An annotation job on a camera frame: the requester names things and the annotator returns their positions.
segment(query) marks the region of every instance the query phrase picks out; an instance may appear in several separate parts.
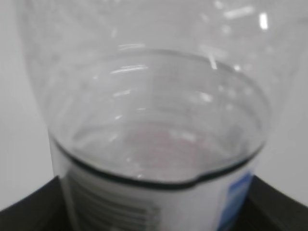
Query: water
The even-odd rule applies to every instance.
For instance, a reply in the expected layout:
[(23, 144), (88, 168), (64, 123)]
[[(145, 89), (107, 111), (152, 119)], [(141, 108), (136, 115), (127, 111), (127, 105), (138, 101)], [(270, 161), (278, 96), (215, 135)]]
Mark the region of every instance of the water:
[(78, 71), (86, 78), (66, 104), (60, 143), (94, 168), (187, 180), (247, 157), (262, 142), (262, 92), (221, 63), (145, 50)]

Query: black surface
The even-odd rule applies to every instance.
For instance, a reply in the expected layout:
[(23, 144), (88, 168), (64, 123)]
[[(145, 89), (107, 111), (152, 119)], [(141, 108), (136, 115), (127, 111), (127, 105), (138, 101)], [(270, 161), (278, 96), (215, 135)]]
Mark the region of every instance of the black surface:
[[(0, 212), (0, 231), (70, 231), (59, 180)], [(255, 177), (232, 231), (308, 231), (308, 208)]]

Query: bottle label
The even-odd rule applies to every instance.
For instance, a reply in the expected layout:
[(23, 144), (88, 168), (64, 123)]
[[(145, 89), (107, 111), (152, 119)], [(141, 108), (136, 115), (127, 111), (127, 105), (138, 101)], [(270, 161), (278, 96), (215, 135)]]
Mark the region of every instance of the bottle label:
[(229, 187), (225, 208), (220, 218), (219, 231), (228, 231), (235, 223), (248, 193), (252, 177), (253, 174), (247, 173)]

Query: clear plastic bottle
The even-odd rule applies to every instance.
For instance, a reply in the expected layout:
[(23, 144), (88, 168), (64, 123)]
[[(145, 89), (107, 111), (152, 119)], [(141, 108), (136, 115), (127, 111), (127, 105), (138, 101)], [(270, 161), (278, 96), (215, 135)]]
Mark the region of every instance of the clear plastic bottle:
[(307, 40), (306, 0), (17, 0), (76, 231), (226, 231)]

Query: white background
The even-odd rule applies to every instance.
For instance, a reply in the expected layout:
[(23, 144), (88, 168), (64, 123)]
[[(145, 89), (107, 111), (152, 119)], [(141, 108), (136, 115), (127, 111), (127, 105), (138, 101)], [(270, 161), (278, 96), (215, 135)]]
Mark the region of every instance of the white background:
[[(258, 176), (308, 205), (308, 53)], [(0, 210), (53, 178), (47, 130), (28, 83), (12, 0), (0, 0)]]

